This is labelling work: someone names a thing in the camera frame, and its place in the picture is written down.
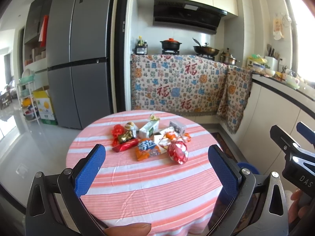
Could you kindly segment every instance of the refrigerator door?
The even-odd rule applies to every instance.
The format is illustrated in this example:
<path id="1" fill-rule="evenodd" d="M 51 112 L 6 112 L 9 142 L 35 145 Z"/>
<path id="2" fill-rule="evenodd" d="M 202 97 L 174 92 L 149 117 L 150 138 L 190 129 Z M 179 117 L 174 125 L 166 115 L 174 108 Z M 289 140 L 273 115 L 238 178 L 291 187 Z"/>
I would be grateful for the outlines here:
<path id="1" fill-rule="evenodd" d="M 70 62 L 70 28 L 75 0 L 53 0 L 46 41 L 47 67 Z"/>
<path id="2" fill-rule="evenodd" d="M 111 114 L 106 62 L 71 68 L 74 96 L 82 128 Z"/>
<path id="3" fill-rule="evenodd" d="M 76 0 L 71 25 L 71 61 L 107 56 L 111 8 L 111 0 Z"/>
<path id="4" fill-rule="evenodd" d="M 59 126 L 81 129 L 72 87 L 71 67 L 49 70 L 48 82 Z"/>

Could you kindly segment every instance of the range hood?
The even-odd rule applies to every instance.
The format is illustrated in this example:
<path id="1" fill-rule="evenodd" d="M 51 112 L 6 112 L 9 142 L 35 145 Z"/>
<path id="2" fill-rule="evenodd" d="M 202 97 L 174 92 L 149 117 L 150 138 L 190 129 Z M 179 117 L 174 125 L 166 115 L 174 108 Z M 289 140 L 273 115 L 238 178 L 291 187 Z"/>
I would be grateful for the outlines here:
<path id="1" fill-rule="evenodd" d="M 153 26 L 185 28 L 216 34 L 227 12 L 188 0 L 154 0 Z"/>

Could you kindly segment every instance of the white floor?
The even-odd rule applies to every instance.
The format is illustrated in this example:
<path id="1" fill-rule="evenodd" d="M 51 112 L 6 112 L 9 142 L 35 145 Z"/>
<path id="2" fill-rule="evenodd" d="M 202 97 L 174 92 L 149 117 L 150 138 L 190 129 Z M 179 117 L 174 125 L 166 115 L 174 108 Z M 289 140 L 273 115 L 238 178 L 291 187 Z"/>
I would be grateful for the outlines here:
<path id="1" fill-rule="evenodd" d="M 16 99 L 0 110 L 0 129 L 0 183 L 26 206 L 35 173 L 61 173 L 80 130 L 27 122 Z"/>

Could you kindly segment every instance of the bottle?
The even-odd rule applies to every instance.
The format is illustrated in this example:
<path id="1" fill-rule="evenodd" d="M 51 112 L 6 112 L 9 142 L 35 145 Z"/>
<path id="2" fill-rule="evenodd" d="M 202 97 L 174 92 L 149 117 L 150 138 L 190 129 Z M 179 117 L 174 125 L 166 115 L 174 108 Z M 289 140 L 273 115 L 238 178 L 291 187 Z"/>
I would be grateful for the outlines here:
<path id="1" fill-rule="evenodd" d="M 138 39 L 138 46 L 143 46 L 142 36 L 139 36 L 139 39 Z"/>
<path id="2" fill-rule="evenodd" d="M 148 44 L 146 41 L 144 41 L 144 54 L 148 55 Z"/>

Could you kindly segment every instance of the striped tablecloth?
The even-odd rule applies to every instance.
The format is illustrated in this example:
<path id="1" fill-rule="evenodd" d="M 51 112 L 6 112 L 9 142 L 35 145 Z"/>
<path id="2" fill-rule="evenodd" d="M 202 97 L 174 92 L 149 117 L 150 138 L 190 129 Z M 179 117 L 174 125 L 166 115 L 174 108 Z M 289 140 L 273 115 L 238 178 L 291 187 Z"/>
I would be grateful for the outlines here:
<path id="1" fill-rule="evenodd" d="M 111 150 L 115 124 L 133 121 L 139 128 L 152 111 L 137 110 L 104 117 L 86 127 L 73 141 L 67 167 L 90 152 L 95 144 L 106 148 L 106 160 L 88 193 L 81 197 L 87 209 L 108 226 L 135 222 L 152 223 L 150 235 L 200 234 L 206 228 L 222 185 L 208 161 L 208 147 L 216 140 L 199 124 L 183 117 L 155 112 L 159 128 L 171 119 L 187 125 L 192 136 L 184 165 L 174 163 L 167 153 L 138 162 L 135 148 Z"/>

